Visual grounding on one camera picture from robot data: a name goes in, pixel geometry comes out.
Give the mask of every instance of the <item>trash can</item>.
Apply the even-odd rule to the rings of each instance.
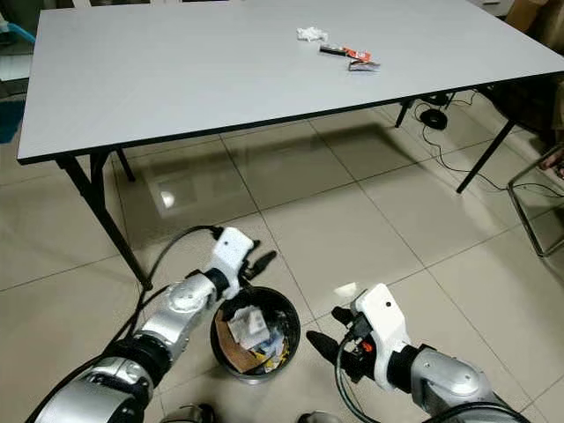
[[[247,306],[256,306],[263,312],[264,320],[267,326],[271,326],[273,322],[280,323],[280,317],[284,316],[284,323],[282,324],[282,332],[286,337],[288,343],[288,356],[287,359],[280,363],[279,366],[269,373],[264,373],[262,365],[252,368],[245,373],[239,372],[227,359],[219,344],[218,332],[216,329],[216,317],[221,311],[223,313],[223,321],[230,320],[235,311]],[[211,349],[213,355],[219,364],[227,370],[231,375],[236,377],[242,382],[248,384],[257,384],[266,382],[278,373],[280,373],[292,360],[293,356],[298,351],[300,344],[300,318],[293,304],[281,293],[264,286],[249,286],[242,290],[232,300],[224,301],[219,307],[216,315],[213,318],[210,328]]]

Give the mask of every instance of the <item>metal table leg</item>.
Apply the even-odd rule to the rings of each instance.
[[[56,163],[61,169],[63,169],[69,177],[72,179],[73,183],[80,192],[80,195],[85,199],[85,201],[90,206],[94,215],[114,243],[114,245],[119,250],[123,259],[127,262],[128,266],[131,268],[139,283],[144,289],[152,289],[152,283],[147,277],[145,271],[141,268],[141,265],[135,258],[131,247],[123,238],[122,233],[115,224],[112,216],[106,210],[106,205],[104,204],[104,194],[103,189],[100,189],[100,184],[103,184],[103,178],[101,177],[101,167],[103,166],[103,159],[108,157],[106,153],[95,154],[91,156],[91,169],[93,170],[92,181],[88,180],[82,167],[78,164],[76,157],[65,157],[62,159],[57,159]]]
[[[445,110],[446,110],[447,108],[449,108],[450,103],[452,103],[452,100],[455,99],[455,95],[456,95],[456,92],[454,92],[454,93],[452,93],[452,94],[450,95],[450,98],[447,100],[447,104],[444,105],[444,109],[445,109]]]
[[[538,242],[538,238],[535,235],[535,232],[532,229],[531,223],[530,223],[529,219],[527,218],[527,215],[525,214],[523,207],[521,206],[521,203],[519,202],[519,199],[517,198],[517,195],[515,193],[515,182],[517,182],[519,179],[521,179],[523,176],[525,176],[527,173],[529,173],[534,167],[537,167],[542,161],[547,159],[549,156],[555,154],[556,152],[558,152],[562,148],[564,148],[563,144],[557,144],[554,148],[550,149],[546,154],[544,154],[540,159],[534,161],[532,164],[527,166],[524,170],[522,170],[521,172],[516,174],[508,182],[509,198],[511,198],[511,202],[515,206],[515,210],[517,212],[517,215],[519,216],[521,223],[523,223],[523,227],[525,228],[525,232],[527,233],[527,236],[529,236],[529,240],[531,240],[532,247],[535,249],[535,252],[537,253],[537,256],[539,256],[539,257],[548,257],[554,251],[556,251],[557,249],[564,246],[564,238],[559,240],[555,244],[553,244],[547,251],[543,250],[543,248],[540,246],[540,242]]]
[[[402,109],[399,111],[399,115],[397,115],[396,128],[399,128],[400,125],[402,124],[402,121],[404,120],[405,117],[405,113],[407,113],[407,110],[412,106],[413,100],[404,101],[401,104],[402,104]]]
[[[133,171],[131,170],[130,164],[128,163],[127,159],[125,158],[125,153],[123,152],[123,149],[118,148],[117,150],[115,150],[115,152],[117,152],[117,157],[122,162],[123,170],[125,171],[125,174],[127,175],[128,181],[129,182],[135,182],[135,175],[133,174]]]
[[[476,162],[472,170],[466,175],[462,183],[458,186],[458,188],[456,189],[456,192],[458,194],[462,193],[462,191],[464,191],[464,189],[466,188],[466,185],[468,185],[471,182],[471,180],[474,179],[474,176],[476,176],[479,170],[486,164],[488,159],[492,156],[492,154],[494,154],[495,150],[497,150],[497,147],[500,146],[500,144],[503,142],[505,137],[511,131],[511,128],[513,128],[514,126],[515,126],[515,122],[511,120],[509,120],[505,124],[505,126],[500,131],[500,133],[497,134],[497,137],[493,139],[490,146],[487,147],[487,150],[484,152],[484,154],[482,154],[482,157],[479,158],[479,160]]]

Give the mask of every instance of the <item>beige floor tile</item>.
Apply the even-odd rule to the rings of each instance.
[[[239,135],[253,134],[255,132],[262,132],[263,130],[273,130],[276,128],[281,128],[283,126],[293,125],[298,122],[306,122],[305,120],[291,121],[291,122],[281,122],[273,123],[272,125],[256,126],[255,128],[247,128],[245,130],[230,130],[228,132],[222,132],[222,138],[238,137]]]
[[[519,130],[507,135],[503,144],[519,154],[528,163],[540,157],[540,153],[546,150],[546,145],[540,138],[527,130]]]
[[[54,161],[22,166],[16,160],[18,156],[19,131],[9,144],[0,144],[0,185],[21,182],[47,174],[60,172]]]
[[[423,124],[414,118],[415,115],[419,116],[429,108],[421,104],[420,100],[415,101],[413,107],[405,114],[401,127],[412,134],[412,136],[417,137],[428,152],[437,155],[439,153],[438,149],[427,144],[421,135]],[[398,104],[383,107],[386,114],[393,119],[393,122],[396,121],[400,108]],[[443,153],[479,144],[495,137],[492,131],[469,117],[460,107],[449,107],[447,110],[444,110],[444,113],[449,118],[449,123],[445,130],[425,129],[427,140],[440,145]]]
[[[151,403],[145,408],[145,418],[143,422],[145,423],[160,423],[161,420],[165,418],[165,414],[162,410],[162,403],[160,402],[160,396],[155,396],[152,398]]]
[[[425,264],[505,228],[475,196],[458,195],[456,180],[434,160],[375,176],[361,185]]]
[[[564,238],[564,208],[554,208],[535,219],[529,219],[532,230],[544,251]],[[534,254],[532,243],[522,225],[511,232],[523,240],[529,251]],[[564,278],[564,247],[556,250],[549,257],[539,260],[554,276]]]
[[[418,113],[420,114],[425,109],[424,107],[419,108]],[[474,121],[456,106],[448,108],[445,111],[445,115],[449,118],[449,124],[445,130],[433,130],[430,128],[425,130],[427,140],[440,145],[443,153],[494,139],[496,135]],[[425,137],[423,137],[422,133],[419,134],[420,139],[425,140]],[[439,153],[437,147],[428,144],[425,144],[425,147],[433,155]]]
[[[422,268],[356,185],[280,205],[264,217],[315,316],[367,286]]]
[[[167,152],[169,150],[175,150],[177,148],[191,147],[192,145],[209,143],[210,141],[219,140],[219,135],[205,135],[203,137],[193,137],[177,139],[175,141],[168,141],[166,143],[157,143],[149,145],[140,145],[139,147],[124,148],[123,152],[125,157],[133,158],[139,156],[145,156],[146,154],[154,154],[156,152]],[[119,161],[116,153],[112,154],[112,161]]]
[[[305,339],[305,331],[309,329],[318,330],[314,323],[302,328],[298,352],[276,378],[250,386],[216,367],[163,392],[165,412],[185,404],[207,403],[214,406],[220,421],[230,423],[294,422],[302,413],[313,410],[332,412],[344,422],[354,422],[338,398],[333,372]]]
[[[311,124],[356,179],[430,157],[415,138],[373,109],[315,119]]]
[[[260,208],[352,180],[307,122],[230,137],[225,142]]]
[[[513,376],[495,357],[479,334],[471,327],[427,271],[421,271],[390,287],[407,321],[407,333],[414,346],[422,343],[442,353],[459,357],[484,370],[495,391],[516,409],[529,398]],[[345,327],[330,315],[318,320],[321,329],[340,341]],[[422,421],[425,413],[401,391],[384,392],[364,378],[353,390],[367,414],[380,421]]]
[[[123,227],[111,167],[106,206]],[[0,289],[95,262],[117,249],[63,173],[0,187]]]
[[[455,169],[468,170],[471,169],[478,161],[484,150],[488,147],[488,143],[474,145],[457,152],[444,155],[444,161]],[[528,166],[525,161],[517,153],[508,147],[501,145],[489,161],[482,167],[480,173],[490,179],[500,188],[505,188],[508,181],[517,173]],[[466,173],[452,172],[451,174],[460,182],[466,176]],[[522,183],[538,183],[548,186],[558,192],[563,192],[544,172],[533,170],[529,172],[522,180]],[[476,176],[471,184],[467,187],[482,203],[484,203],[492,212],[494,212],[506,225],[513,226],[519,222],[515,207],[512,205],[507,192],[499,191],[484,179]],[[517,189],[519,199],[530,217],[538,216],[546,212],[558,204],[564,203],[564,198],[553,198],[556,196],[548,189],[536,185],[528,185]]]
[[[564,378],[556,382],[535,401],[535,405],[546,417],[548,423],[559,423],[562,421],[564,416],[562,398],[564,398]]]
[[[402,121],[400,128],[407,131],[413,138],[418,139],[420,141],[419,136],[421,135],[421,130],[423,129],[423,124],[421,122],[418,122],[414,118],[415,108],[419,104],[420,104],[420,101],[416,101],[414,103],[414,105],[407,110],[407,113],[404,116],[404,120]],[[400,112],[401,108],[402,108],[401,104],[394,103],[394,104],[387,104],[385,106],[379,106],[379,107],[375,108],[375,110],[384,113],[395,124],[396,119],[399,116],[399,112]],[[417,108],[417,113],[420,114],[426,108],[427,107],[425,107],[425,106],[421,106],[420,108]]]
[[[529,405],[521,413],[531,423],[547,423],[545,416],[543,416],[534,404]]]
[[[258,213],[226,222],[222,226],[236,227],[250,238],[261,241],[260,247],[249,257],[251,263],[266,252],[276,249],[276,245]],[[154,280],[154,289],[159,289],[166,283],[181,280],[194,269],[204,270],[209,261],[214,242],[208,233],[202,232],[193,234],[176,244],[160,266],[160,271]],[[152,263],[163,246],[164,243],[151,246],[140,251],[138,256],[143,263]],[[293,280],[282,256],[277,256],[264,273],[253,279],[252,284],[268,286],[284,294],[295,306],[302,324],[313,321],[313,316],[301,295],[300,288]],[[149,307],[147,311],[154,310],[158,303],[158,301],[155,301],[155,306]],[[190,335],[186,353],[181,356],[160,384],[163,390],[169,390],[217,366],[209,337],[212,314],[213,312],[210,312],[209,318],[204,319]]]
[[[564,286],[518,236],[430,270],[531,397],[564,374]]]
[[[181,229],[249,214],[256,208],[220,141],[130,160],[129,182],[114,163],[134,248]]]
[[[493,134],[497,134],[508,121],[504,115],[497,111],[490,100],[472,90],[456,93],[451,107],[460,108],[481,126],[492,131]],[[521,130],[521,128],[516,125],[511,132],[517,132],[519,130]]]
[[[137,283],[112,257],[0,293],[0,420],[23,421],[132,312]]]

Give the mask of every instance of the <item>chair leg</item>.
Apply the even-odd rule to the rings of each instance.
[[[540,159],[535,160],[532,164],[530,164],[525,169],[523,169],[521,172],[516,174],[508,182],[509,198],[511,198],[511,202],[513,203],[513,205],[515,207],[515,210],[517,212],[517,215],[519,216],[519,219],[521,220],[521,223],[523,223],[523,227],[525,229],[525,232],[527,233],[527,236],[529,236],[529,240],[531,241],[532,247],[535,249],[537,256],[543,257],[543,258],[550,256],[554,251],[556,251],[557,249],[560,249],[562,246],[564,246],[564,238],[562,238],[560,241],[553,244],[547,251],[543,250],[543,248],[540,245],[540,242],[538,241],[537,236],[535,235],[535,232],[532,229],[531,223],[530,223],[529,219],[527,218],[527,215],[525,214],[523,207],[521,206],[521,203],[519,202],[519,198],[517,197],[517,195],[515,193],[515,183],[519,179],[521,179],[523,176],[528,174],[532,169],[537,167],[543,160],[545,160],[549,156],[555,154],[557,151],[561,150],[562,148],[564,148],[563,144],[557,144],[555,147],[551,148],[546,154],[544,154]]]
[[[117,152],[117,157],[119,157],[120,161],[122,162],[123,171],[127,175],[127,179],[130,182],[135,182],[135,175],[131,171],[130,164],[128,163],[127,159],[125,158],[125,154],[123,153],[123,149],[118,148],[115,150]]]
[[[497,134],[497,137],[493,139],[490,146],[487,147],[487,150],[484,152],[484,154],[482,154],[482,157],[479,158],[479,160],[476,162],[472,170],[466,175],[462,183],[458,186],[458,188],[456,189],[456,192],[458,194],[461,194],[462,191],[464,191],[464,189],[466,188],[466,186],[471,182],[471,180],[474,179],[474,176],[476,176],[479,170],[486,164],[488,159],[492,156],[492,154],[494,154],[495,150],[497,150],[497,147],[500,146],[500,144],[503,142],[507,134],[511,131],[511,128],[513,128],[514,126],[515,126],[515,122],[511,120],[509,120],[505,124],[505,126],[500,131],[500,133]]]

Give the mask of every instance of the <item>crumpled tissue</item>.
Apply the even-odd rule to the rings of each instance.
[[[245,350],[251,349],[271,337],[259,307],[248,306],[235,311],[233,318],[227,322],[234,341]]]
[[[298,40],[306,40],[306,41],[327,41],[329,39],[329,35],[324,32],[323,30],[316,28],[314,26],[310,26],[309,28],[298,28]]]

